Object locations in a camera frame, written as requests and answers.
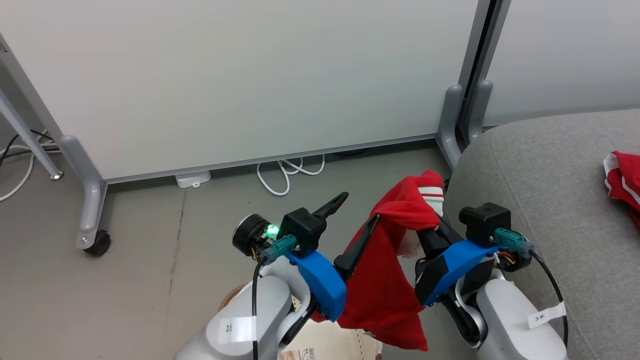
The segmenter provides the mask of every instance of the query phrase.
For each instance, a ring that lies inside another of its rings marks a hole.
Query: red cloth
[[[404,233],[434,229],[440,219],[420,193],[438,188],[442,196],[442,178],[428,170],[421,176],[409,176],[395,185],[373,208],[380,214],[378,225],[347,282],[347,301],[338,323],[345,329],[365,329],[377,340],[400,348],[427,351],[418,313],[418,302],[397,258]],[[351,240],[360,236],[362,228]]]
[[[640,156],[614,151],[604,159],[604,171],[609,197],[629,204],[631,217],[640,227]]]

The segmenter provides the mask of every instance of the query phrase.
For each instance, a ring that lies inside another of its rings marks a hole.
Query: gray sofa
[[[445,199],[460,233],[464,206],[511,210],[513,228],[536,244],[562,291],[571,360],[640,359],[640,231],[607,196],[602,161],[613,150],[640,154],[640,110],[496,127],[465,150]],[[557,304],[537,263],[510,280],[538,309]],[[562,321],[552,325],[561,335]]]

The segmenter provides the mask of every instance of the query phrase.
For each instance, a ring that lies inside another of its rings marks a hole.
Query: white whiteboard
[[[104,179],[436,133],[477,1],[1,0]]]
[[[484,125],[640,107],[640,2],[511,2]]]

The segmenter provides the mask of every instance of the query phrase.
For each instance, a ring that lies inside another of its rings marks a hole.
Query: cable connector
[[[529,251],[536,249],[536,247],[532,243],[528,242],[524,236],[501,227],[495,230],[493,239],[498,245],[518,252],[518,255],[524,259],[531,259]]]
[[[264,264],[269,265],[280,256],[292,252],[296,248],[296,238],[293,235],[284,236],[282,239],[272,243],[271,246],[260,253],[260,259],[265,259]]]

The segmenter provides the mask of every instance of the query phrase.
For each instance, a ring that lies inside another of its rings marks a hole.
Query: caster wheel
[[[109,246],[111,245],[111,237],[105,230],[100,230],[95,235],[95,242],[91,247],[84,249],[83,251],[91,256],[95,256],[96,258],[104,255],[107,250],[109,250]]]

